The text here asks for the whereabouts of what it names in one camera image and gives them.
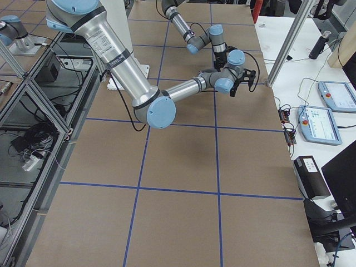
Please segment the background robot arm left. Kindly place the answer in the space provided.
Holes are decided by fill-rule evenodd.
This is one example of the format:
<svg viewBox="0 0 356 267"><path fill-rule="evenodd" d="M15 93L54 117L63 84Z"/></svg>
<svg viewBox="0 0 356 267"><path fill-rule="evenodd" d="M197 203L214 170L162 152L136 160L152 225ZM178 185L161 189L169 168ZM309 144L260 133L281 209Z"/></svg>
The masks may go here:
<svg viewBox="0 0 356 267"><path fill-rule="evenodd" d="M46 37L31 36L15 15L1 17L1 42L15 56L34 56L40 47L47 47Z"/></svg>

